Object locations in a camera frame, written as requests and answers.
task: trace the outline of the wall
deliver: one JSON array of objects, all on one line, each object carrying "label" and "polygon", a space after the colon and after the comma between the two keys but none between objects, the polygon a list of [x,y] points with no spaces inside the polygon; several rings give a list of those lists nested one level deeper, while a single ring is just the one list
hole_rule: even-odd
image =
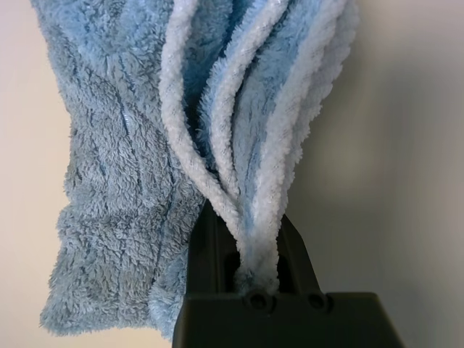
[{"label": "wall", "polygon": [[[360,6],[287,212],[324,291],[379,293],[409,347],[464,347],[464,5]],[[28,2],[1,1],[0,18],[0,345],[169,347],[153,330],[55,338],[38,327],[67,202],[69,118]]]}]

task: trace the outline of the light blue fabric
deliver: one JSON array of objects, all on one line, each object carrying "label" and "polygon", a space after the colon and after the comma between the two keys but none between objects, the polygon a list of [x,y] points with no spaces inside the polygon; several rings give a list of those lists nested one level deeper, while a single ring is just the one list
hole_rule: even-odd
[{"label": "light blue fabric", "polygon": [[[189,234],[204,198],[226,222],[233,222],[231,212],[215,204],[220,201],[217,190],[205,189],[205,176],[192,171],[194,161],[186,162],[173,144],[167,122],[175,115],[162,115],[163,103],[170,103],[170,95],[161,95],[159,88],[160,76],[170,73],[162,70],[162,51],[168,23],[175,20],[173,8],[181,8],[182,1],[190,2],[32,0],[71,116],[65,179],[70,203],[59,216],[62,245],[41,313],[41,325],[54,334],[150,326],[170,339],[185,291]],[[285,5],[263,43],[245,49],[256,51],[252,61],[242,65],[243,71],[232,72],[241,79],[240,89],[232,93],[228,124],[239,191],[237,196],[219,193],[232,202],[238,219],[233,234],[243,267],[237,289],[261,286],[269,292],[278,286],[273,253],[278,226],[262,233],[256,218],[266,207],[258,189],[269,161],[264,149],[275,148],[282,158],[283,174],[276,184],[281,195],[269,198],[276,207],[270,210],[271,220],[280,220],[307,124],[340,72],[357,19],[351,0],[274,2],[199,0],[188,40],[180,47],[183,53],[168,57],[182,59],[182,105],[193,153],[204,158],[210,179],[226,187],[211,141],[218,131],[211,126],[212,105],[230,64],[244,49],[242,39],[254,35],[253,27],[265,11],[272,17]],[[273,112],[276,100],[288,100],[278,96],[294,88],[287,88],[286,81],[292,80],[297,58],[305,54],[307,38],[317,41],[315,53],[308,53],[311,81],[302,82],[304,93],[295,102],[299,111],[287,123],[286,113]],[[318,54],[319,60],[310,59]],[[276,121],[291,131],[270,136],[269,127]],[[289,146],[280,154],[277,144],[282,139]],[[265,174],[272,178],[272,170]]]}]

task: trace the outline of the blue towel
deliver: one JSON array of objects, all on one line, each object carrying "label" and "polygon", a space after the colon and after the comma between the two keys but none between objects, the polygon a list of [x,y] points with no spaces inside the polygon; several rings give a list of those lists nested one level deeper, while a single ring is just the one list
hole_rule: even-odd
[{"label": "blue towel", "polygon": [[354,0],[32,2],[71,116],[41,324],[171,338],[205,198],[237,240],[237,291],[277,292],[286,192],[349,53]]}]

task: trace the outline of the plush fabric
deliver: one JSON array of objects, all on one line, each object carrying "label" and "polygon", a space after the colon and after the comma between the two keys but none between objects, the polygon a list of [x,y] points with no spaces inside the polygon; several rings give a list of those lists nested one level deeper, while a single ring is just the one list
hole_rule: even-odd
[{"label": "plush fabric", "polygon": [[172,337],[205,198],[237,240],[237,291],[276,292],[286,192],[349,53],[353,0],[32,2],[71,116],[41,324]]}]

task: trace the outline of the fluffy towel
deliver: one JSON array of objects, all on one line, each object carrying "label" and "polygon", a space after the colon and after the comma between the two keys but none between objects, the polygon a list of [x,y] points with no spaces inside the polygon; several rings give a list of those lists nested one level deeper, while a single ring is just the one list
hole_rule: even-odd
[{"label": "fluffy towel", "polygon": [[237,240],[237,291],[276,292],[286,192],[354,0],[32,1],[71,115],[41,324],[172,337],[205,197]]}]

